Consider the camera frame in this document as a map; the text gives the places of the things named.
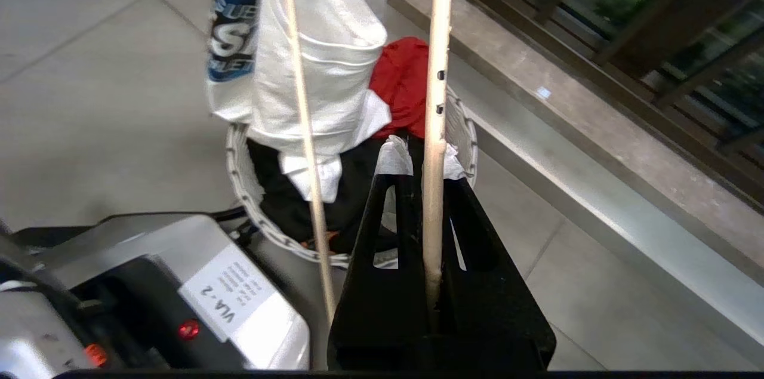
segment orange light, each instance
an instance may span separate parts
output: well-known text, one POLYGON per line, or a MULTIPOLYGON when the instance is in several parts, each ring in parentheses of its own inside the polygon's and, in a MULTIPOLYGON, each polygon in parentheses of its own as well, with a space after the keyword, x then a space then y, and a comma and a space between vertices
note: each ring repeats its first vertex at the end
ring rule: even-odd
POLYGON ((101 347, 100 344, 91 343, 84 349, 85 355, 95 367, 103 367, 103 365, 109 360, 109 355, 106 354, 106 350, 101 347))
POLYGON ((193 340, 199 335, 199 322, 196 319, 189 319, 178 327, 178 336, 183 340, 193 340))

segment black cloth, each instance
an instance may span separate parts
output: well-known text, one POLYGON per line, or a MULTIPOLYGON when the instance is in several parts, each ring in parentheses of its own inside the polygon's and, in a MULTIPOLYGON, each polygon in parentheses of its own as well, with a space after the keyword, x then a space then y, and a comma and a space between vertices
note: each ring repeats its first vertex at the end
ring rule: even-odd
MULTIPOLYGON (((383 139, 368 139, 340 154, 342 177, 337 197, 333 203, 324 203, 326 229, 337 232, 329 240, 329 248, 335 253, 349 254, 355 245, 382 143, 383 139)), ((301 243, 311 241, 309 204, 281 173, 278 151, 251 139, 247 140, 247 147, 257 181, 264 189, 260 209, 285 235, 301 243)))

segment black plastic stand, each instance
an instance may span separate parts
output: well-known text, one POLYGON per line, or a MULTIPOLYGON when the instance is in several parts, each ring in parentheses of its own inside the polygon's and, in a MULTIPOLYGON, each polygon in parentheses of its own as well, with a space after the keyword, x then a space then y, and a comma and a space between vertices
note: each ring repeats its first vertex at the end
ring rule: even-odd
POLYGON ((376 175, 329 333, 330 369, 546 370, 556 346, 551 326, 467 181, 444 184, 438 333, 427 319, 422 202, 414 178, 376 175), (396 193, 399 267, 382 270, 373 265, 374 238, 390 186, 396 193))

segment blue printed graphic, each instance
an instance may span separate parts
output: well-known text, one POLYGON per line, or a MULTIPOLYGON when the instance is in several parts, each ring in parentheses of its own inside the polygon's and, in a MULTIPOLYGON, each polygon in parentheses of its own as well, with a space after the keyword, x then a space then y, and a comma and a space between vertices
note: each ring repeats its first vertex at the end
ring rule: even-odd
POLYGON ((249 74, 254 68, 257 12, 260 0, 212 0, 210 80, 224 82, 249 74))

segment white cloth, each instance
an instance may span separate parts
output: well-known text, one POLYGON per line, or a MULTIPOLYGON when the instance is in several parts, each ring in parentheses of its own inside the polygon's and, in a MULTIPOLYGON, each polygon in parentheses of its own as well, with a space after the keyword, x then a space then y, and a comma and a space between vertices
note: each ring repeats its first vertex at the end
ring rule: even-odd
MULTIPOLYGON (((283 0, 213 3, 210 108, 224 120, 249 124, 248 137, 278 150, 282 172, 308 200, 283 0)), ((390 122, 390 108, 368 89, 387 39, 378 19, 387 4, 386 0, 295 3, 322 197, 333 202, 342 173, 339 153, 390 122)))
MULTIPOLYGON (((261 0, 248 137, 279 151, 281 170, 310 199, 284 0, 261 0)), ((295 0, 322 199, 333 202, 339 154, 390 122, 368 88, 387 32, 364 0, 295 0)))
MULTIPOLYGON (((445 156, 443 156, 443 178, 444 180, 460 180, 471 175, 464 171, 459 159, 456 147, 447 143, 445 146, 445 156)), ((409 155, 409 146, 405 140, 398 136, 390 136, 385 140, 380 148, 377 157, 377 166, 374 168, 375 175, 413 175, 414 164, 409 155)), ((398 228, 396 220, 395 190, 390 188, 385 196, 384 213, 382 213, 382 225, 385 229, 395 232, 398 228)))

